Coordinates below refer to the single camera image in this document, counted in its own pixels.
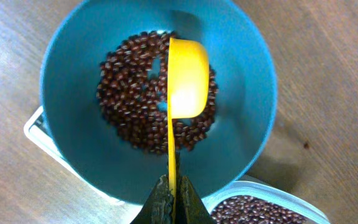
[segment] wooden table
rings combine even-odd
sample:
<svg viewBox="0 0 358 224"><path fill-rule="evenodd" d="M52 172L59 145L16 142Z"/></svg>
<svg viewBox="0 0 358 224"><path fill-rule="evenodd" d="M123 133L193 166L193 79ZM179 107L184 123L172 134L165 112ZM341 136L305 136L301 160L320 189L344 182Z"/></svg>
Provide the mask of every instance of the wooden table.
<svg viewBox="0 0 358 224"><path fill-rule="evenodd" d="M40 103L47 44L79 2L0 0L0 223L120 223L131 213L22 130ZM358 223L358 0L237 3L269 44L279 82L275 129L249 174L332 223Z"/></svg>

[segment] beans in container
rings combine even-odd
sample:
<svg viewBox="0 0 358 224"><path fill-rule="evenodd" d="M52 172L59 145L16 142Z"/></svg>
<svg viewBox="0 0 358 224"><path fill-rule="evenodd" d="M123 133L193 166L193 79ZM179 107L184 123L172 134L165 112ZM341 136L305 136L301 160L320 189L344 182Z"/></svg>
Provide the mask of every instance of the beans in container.
<svg viewBox="0 0 358 224"><path fill-rule="evenodd" d="M291 210L246 195L225 199L212 210L211 216L218 224L301 224L307 221Z"/></svg>
<svg viewBox="0 0 358 224"><path fill-rule="evenodd" d="M103 118L116 127L117 135L144 152L165 154L168 151L167 112L158 105L167 101L168 50L174 32L156 31L133 35L100 64L101 80L97 86ZM149 78L154 60L160 60L158 76ZM209 69L208 101L204 111L187 125L173 119L176 149L192 151L207 138L214 123L218 85L216 73Z"/></svg>

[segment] white container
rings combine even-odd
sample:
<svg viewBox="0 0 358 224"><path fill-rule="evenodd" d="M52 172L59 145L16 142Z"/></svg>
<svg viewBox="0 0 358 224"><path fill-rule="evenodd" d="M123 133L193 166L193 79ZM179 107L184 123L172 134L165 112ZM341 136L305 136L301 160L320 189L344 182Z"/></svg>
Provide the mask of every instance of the white container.
<svg viewBox="0 0 358 224"><path fill-rule="evenodd" d="M330 224L327 216L308 202L282 190L270 187L252 177L246 177L245 181L233 182L219 192L203 198L203 203L207 211L211 213L223 200L238 195L253 196L287 208L306 217L308 219L307 223Z"/></svg>

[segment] dark green object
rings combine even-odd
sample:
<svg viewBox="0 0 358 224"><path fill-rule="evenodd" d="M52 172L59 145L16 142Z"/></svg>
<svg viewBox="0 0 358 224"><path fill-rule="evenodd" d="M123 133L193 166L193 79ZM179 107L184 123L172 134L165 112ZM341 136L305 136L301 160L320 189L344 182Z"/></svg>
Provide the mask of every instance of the dark green object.
<svg viewBox="0 0 358 224"><path fill-rule="evenodd" d="M215 223L204 207L188 177L178 178L176 203L177 224ZM152 193L132 224L171 224L173 196L169 192L168 178L160 177Z"/></svg>

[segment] scoop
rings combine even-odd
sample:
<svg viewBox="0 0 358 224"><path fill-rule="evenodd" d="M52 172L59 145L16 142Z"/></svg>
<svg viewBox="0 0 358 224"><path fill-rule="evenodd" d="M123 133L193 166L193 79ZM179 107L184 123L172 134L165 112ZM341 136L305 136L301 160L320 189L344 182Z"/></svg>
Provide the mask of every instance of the scoop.
<svg viewBox="0 0 358 224"><path fill-rule="evenodd" d="M172 119L194 118L203 112L208 97L209 62L205 48L192 40L171 38L168 56L168 174L175 220L177 166Z"/></svg>

